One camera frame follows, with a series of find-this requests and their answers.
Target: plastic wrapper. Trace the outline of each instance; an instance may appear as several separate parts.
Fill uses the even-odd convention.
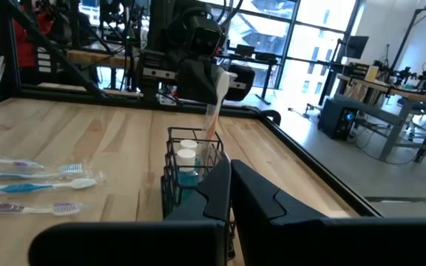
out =
[[[216,125],[218,123],[218,117],[220,116],[220,109],[223,103],[223,99],[228,92],[229,80],[235,79],[237,74],[229,73],[222,68],[218,68],[217,80],[215,82],[218,102],[216,105],[208,104],[206,107],[205,123],[203,124],[203,136],[204,140],[211,140],[216,132]],[[208,148],[208,143],[202,143],[202,150]]]
[[[71,189],[75,193],[76,190],[103,185],[106,181],[103,172],[93,171],[87,164],[43,166],[29,162],[32,161],[0,157],[0,195],[21,196],[54,189]]]
[[[0,214],[37,214],[68,216],[87,208],[79,202],[56,202],[51,204],[23,205],[14,202],[0,202]]]
[[[43,166],[26,159],[11,159],[0,156],[0,180],[17,180],[30,182],[65,181],[80,178],[91,178],[103,183],[105,175],[93,171],[87,164],[71,164],[65,166]]]

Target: blue liquid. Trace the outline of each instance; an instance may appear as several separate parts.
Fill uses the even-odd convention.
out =
[[[198,173],[195,170],[188,171],[188,172],[179,171],[178,182],[181,185],[196,186],[198,185]],[[190,198],[190,196],[192,195],[192,192],[193,192],[193,189],[187,189],[187,188],[183,189],[181,202],[184,202],[185,200]]]

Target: wire basket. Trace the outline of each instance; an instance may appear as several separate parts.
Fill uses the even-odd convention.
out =
[[[202,129],[190,129],[171,127],[168,129],[169,139],[166,142],[167,153],[165,156],[166,165],[163,168],[164,175],[160,178],[162,192],[162,212],[163,217],[167,217],[176,207],[182,204],[187,192],[196,189],[196,185],[182,184],[178,173],[182,168],[195,168],[199,172],[198,181],[206,177],[216,164],[225,157],[223,153],[223,142],[218,133],[215,132],[212,140],[205,140],[205,132]],[[201,153],[197,155],[195,166],[179,166],[176,159],[176,151],[180,149],[182,140],[193,140],[202,147]],[[228,257],[234,258],[234,238],[235,221],[229,222],[229,251]]]

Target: wooden table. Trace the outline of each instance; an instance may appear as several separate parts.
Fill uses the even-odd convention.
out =
[[[32,239],[62,222],[161,220],[167,128],[202,124],[202,115],[28,99],[0,103],[0,156],[47,166],[85,163],[106,174],[106,183],[83,191],[0,197],[26,205],[88,205],[66,217],[0,214],[0,265],[26,265]],[[217,131],[230,158],[247,163],[290,195],[329,216],[356,215],[260,122],[221,117]],[[236,246],[237,258],[230,263],[243,265]]]
[[[382,148],[381,154],[379,156],[379,159],[382,161],[386,161],[388,155],[392,152],[392,149],[394,147],[406,147],[406,148],[414,148],[419,149],[417,151],[417,155],[415,158],[415,162],[421,162],[423,158],[426,156],[426,137],[423,141],[423,143],[399,143],[400,133],[402,131],[402,128],[409,116],[409,114],[412,111],[412,108],[414,104],[416,103],[426,103],[426,95],[420,95],[416,94],[415,92],[405,90],[400,87],[394,88],[394,86],[384,83],[382,81],[365,81],[359,78],[350,78],[344,75],[338,75],[337,76],[340,82],[346,82],[351,84],[346,84],[342,86],[343,88],[355,85],[360,85],[366,87],[366,89],[374,89],[376,91],[389,94],[389,95],[399,95],[406,99],[405,103],[403,104],[402,108],[400,109],[400,113],[398,115],[390,114],[388,112],[382,111],[380,109],[377,109],[373,106],[373,101],[366,102],[364,104],[362,103],[356,103],[353,99],[345,99],[349,103],[356,104],[358,106],[358,109],[362,112],[366,112],[369,115],[375,116],[386,123],[389,123],[392,125],[392,129],[390,131],[390,134],[387,135],[385,133],[381,133],[378,129],[369,128],[370,130],[375,131],[377,134],[380,134],[383,137],[386,137],[387,140],[385,142],[384,147]],[[335,98],[340,99],[343,98],[341,94],[344,92],[343,89],[341,89],[336,95]]]
[[[112,51],[117,51],[120,49],[121,45],[119,44],[109,44],[109,47],[112,49]],[[104,50],[103,46],[101,46],[99,43],[94,43],[88,47],[89,49],[94,50]],[[135,48],[134,54],[137,56],[139,50]],[[83,65],[90,65],[90,64],[96,64],[97,66],[108,66],[108,67],[114,67],[114,68],[121,68],[124,69],[124,51],[121,51],[117,55],[107,55],[101,52],[87,52],[87,51],[81,51],[81,50],[69,50],[67,51],[67,59],[76,63],[76,64],[83,64]],[[128,57],[126,62],[126,67],[130,68],[130,62],[131,59]],[[135,58],[134,65],[138,63],[138,58]]]
[[[402,87],[399,86],[392,86],[395,87],[395,89],[391,89],[389,90],[389,87],[391,87],[390,84],[387,84],[385,82],[382,81],[374,81],[374,82],[370,82],[370,81],[365,81],[359,78],[350,78],[347,77],[345,75],[338,75],[337,76],[338,79],[340,79],[341,81],[349,81],[351,80],[352,84],[359,84],[359,85],[363,85],[375,90],[378,90],[380,92],[384,92],[384,93],[388,93],[389,91],[389,95],[400,95],[406,99],[409,100],[415,100],[415,101],[420,101],[420,102],[424,102],[426,103],[426,95],[420,95],[420,94],[416,94],[415,92],[412,92],[408,89],[403,89]]]

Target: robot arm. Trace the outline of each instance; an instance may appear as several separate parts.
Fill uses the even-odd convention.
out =
[[[157,100],[160,82],[177,85],[179,98],[216,104],[217,61],[214,56],[225,34],[206,3],[196,0],[154,0],[150,7],[147,50],[137,65],[137,84],[144,100]],[[244,66],[227,69],[237,74],[226,100],[242,100],[254,81]]]

